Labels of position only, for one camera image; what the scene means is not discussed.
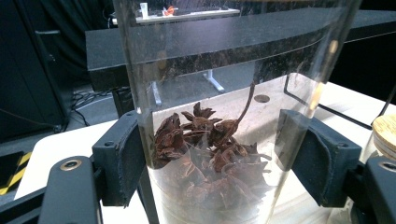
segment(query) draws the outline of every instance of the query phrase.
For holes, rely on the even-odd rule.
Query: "black panel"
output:
[[[35,18],[29,18],[23,4],[3,0],[0,5],[0,141],[6,141],[66,124],[72,88],[63,81],[61,91],[55,81],[60,80],[60,74],[54,72],[55,69],[46,69],[51,62],[41,58],[35,28],[29,22]]]

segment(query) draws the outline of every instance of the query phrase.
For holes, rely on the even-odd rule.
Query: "metal screw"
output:
[[[63,171],[71,171],[78,168],[82,164],[81,160],[71,160],[67,161],[61,165],[61,170]]]
[[[382,161],[379,163],[379,166],[381,166],[382,168],[384,168],[386,170],[396,173],[396,164],[394,164],[394,163],[391,163],[388,161]]]

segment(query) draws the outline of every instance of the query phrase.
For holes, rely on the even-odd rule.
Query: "clear plastic cylinder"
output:
[[[266,223],[359,1],[114,6],[160,222]]]

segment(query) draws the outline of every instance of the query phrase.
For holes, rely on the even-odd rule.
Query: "dried star anise pod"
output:
[[[231,136],[233,136],[234,133],[236,133],[236,130],[238,130],[239,123],[248,112],[248,107],[250,106],[251,98],[253,97],[253,93],[254,93],[254,87],[255,84],[253,82],[250,85],[250,91],[247,98],[247,104],[245,106],[245,109],[238,119],[226,119],[215,125],[209,136],[210,146],[215,146],[215,147],[221,146],[226,141],[228,141],[231,138]]]
[[[163,121],[154,139],[155,150],[152,159],[156,169],[164,167],[169,161],[180,158],[188,150],[177,113]]]

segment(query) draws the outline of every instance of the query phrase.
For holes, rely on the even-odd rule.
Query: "black wire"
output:
[[[78,110],[80,108],[82,108],[83,106],[94,103],[97,98],[106,97],[108,95],[111,95],[111,91],[75,92],[75,94],[73,96],[74,103],[72,104],[71,108],[72,108],[72,112],[76,112],[81,117],[82,122],[78,121],[75,118],[72,118],[72,119],[74,119],[75,121],[77,121],[80,124],[85,125],[86,127],[91,126],[91,124],[85,119],[85,116]]]
[[[41,126],[47,126],[47,127],[53,128],[53,129],[55,128],[55,125],[53,125],[53,124],[44,123],[44,122],[38,122],[38,121],[35,121],[35,120],[32,120],[32,119],[28,119],[28,118],[25,118],[25,117],[16,115],[16,114],[14,114],[14,113],[12,113],[12,112],[9,112],[9,111],[7,111],[7,110],[5,110],[5,109],[2,109],[2,108],[0,108],[0,111],[3,112],[3,113],[8,114],[8,115],[10,115],[10,116],[13,116],[13,117],[15,117],[15,118],[26,120],[26,121],[31,122],[31,123],[33,123],[33,124],[37,124],[37,125],[41,125]]]
[[[91,124],[88,123],[87,120],[85,120],[85,117],[84,117],[84,115],[81,114],[81,112],[79,112],[78,110],[75,110],[75,112],[76,112],[78,115],[81,116],[82,120],[84,121],[84,125],[85,125],[85,126],[87,126],[87,127],[88,127],[88,126],[91,126]]]

